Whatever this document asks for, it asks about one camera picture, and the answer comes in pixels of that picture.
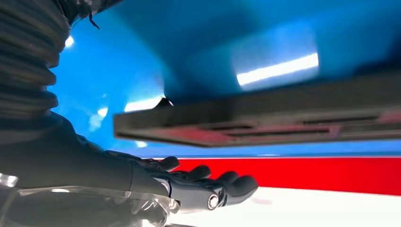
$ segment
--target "blue panel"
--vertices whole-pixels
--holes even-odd
[[[140,156],[399,155],[401,141],[205,150],[117,140],[112,126],[113,114],[152,108],[164,94],[212,100],[400,58],[399,12],[397,0],[126,0],[94,17],[100,30],[74,26],[53,69],[54,111],[104,148]]]

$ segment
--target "slot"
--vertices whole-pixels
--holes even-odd
[[[401,123],[348,126],[348,127],[344,127],[341,130],[341,133],[381,132],[381,131],[400,131],[401,132]]]
[[[314,129],[314,130],[292,130],[292,131],[262,131],[262,132],[249,132],[249,133],[235,133],[227,134],[232,137],[273,137],[273,136],[305,136],[305,135],[322,135],[328,134],[328,129]]]
[[[227,126],[211,126],[204,129],[211,131],[233,131],[233,130],[253,129],[253,127],[250,125],[227,125]]]
[[[337,123],[366,123],[377,121],[379,116],[367,116],[367,117],[346,117],[346,118],[332,118],[332,119],[321,119],[303,121],[305,125],[316,125],[316,124],[337,124]]]

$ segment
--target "gloved hand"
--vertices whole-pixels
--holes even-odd
[[[146,169],[168,191],[169,197],[179,201],[181,212],[214,210],[217,207],[239,204],[248,199],[258,188],[251,176],[239,176],[236,172],[226,172],[216,180],[210,179],[207,166],[198,166],[189,172],[173,171],[179,166],[175,157],[163,160],[141,159],[118,153],[131,159]]]

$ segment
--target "metal plate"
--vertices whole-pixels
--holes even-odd
[[[225,147],[401,138],[401,71],[160,107],[114,118],[117,137]]]

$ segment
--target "red stripe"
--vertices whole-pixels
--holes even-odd
[[[180,170],[207,165],[212,178],[234,170],[264,187],[401,195],[401,158],[183,159]]]

